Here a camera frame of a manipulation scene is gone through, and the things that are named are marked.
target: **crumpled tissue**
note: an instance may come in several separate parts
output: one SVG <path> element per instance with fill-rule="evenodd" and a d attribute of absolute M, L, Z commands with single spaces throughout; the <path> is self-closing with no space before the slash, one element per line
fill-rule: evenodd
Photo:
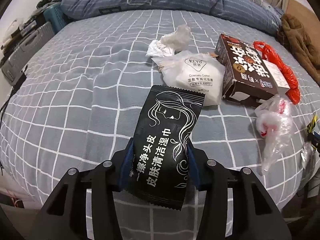
<path fill-rule="evenodd" d="M 179 25 L 174 33 L 170 33 L 161 37 L 161 39 L 153 40 L 146 56 L 148 57 L 169 57 L 173 56 L 175 51 L 183 51 L 188 48 L 191 30 L 187 25 Z"/>

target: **brown box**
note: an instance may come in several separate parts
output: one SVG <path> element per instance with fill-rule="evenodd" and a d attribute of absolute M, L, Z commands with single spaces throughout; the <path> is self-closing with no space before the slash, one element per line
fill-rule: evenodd
<path fill-rule="evenodd" d="M 275 80 L 252 45 L 220 34 L 215 53 L 226 67 L 222 98 L 257 107 L 260 99 L 277 94 Z"/>

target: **silver suitcase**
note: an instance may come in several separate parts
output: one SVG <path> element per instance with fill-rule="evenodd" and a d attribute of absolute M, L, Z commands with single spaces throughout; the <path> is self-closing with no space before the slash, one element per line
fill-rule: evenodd
<path fill-rule="evenodd" d="M 8 57 L 1 67 L 2 73 L 10 85 L 20 77 L 20 72 L 36 52 L 52 37 L 54 32 L 50 22 L 32 32 Z"/>

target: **bed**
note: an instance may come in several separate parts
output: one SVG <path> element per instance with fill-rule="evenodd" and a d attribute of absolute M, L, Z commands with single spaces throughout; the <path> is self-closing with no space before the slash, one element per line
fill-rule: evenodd
<path fill-rule="evenodd" d="M 253 108 L 225 100 L 204 107 L 190 136 L 195 147 L 226 168 L 250 167 L 282 209 L 320 167 L 319 157 L 314 156 L 304 170 L 300 157 L 305 127 L 320 109 L 320 88 L 274 37 L 184 10 L 106 14 L 73 22 L 54 36 L 29 61 L 27 80 L 4 115 L 0 157 L 5 170 L 44 203 L 70 167 L 92 169 L 124 149 L 149 89 L 164 85 L 157 66 L 145 56 L 148 45 L 182 24 L 192 31 L 191 52 L 214 51 L 220 33 L 225 33 L 247 43 L 265 41 L 293 69 L 301 92 L 300 103 L 292 105 L 294 134 L 266 176 L 261 174 L 264 141 L 255 129 Z M 181 211 L 150 205 L 126 191 L 114 194 L 114 199 L 124 239 L 194 239 L 205 192 L 197 192 L 189 183 Z M 90 191 L 87 229 L 92 238 Z M 231 233 L 232 191 L 226 235 Z"/>

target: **crumpled red bag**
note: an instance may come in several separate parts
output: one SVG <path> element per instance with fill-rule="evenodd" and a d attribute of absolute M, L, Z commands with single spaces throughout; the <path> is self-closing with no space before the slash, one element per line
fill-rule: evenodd
<path fill-rule="evenodd" d="M 290 87 L 286 95 L 294 105 L 298 104 L 300 102 L 300 91 L 298 88 L 297 78 L 292 69 L 283 63 L 278 53 L 276 53 L 270 45 L 263 41 L 255 41 L 253 46 L 256 50 L 262 52 L 262 59 L 268 60 L 269 62 L 277 65 Z"/>

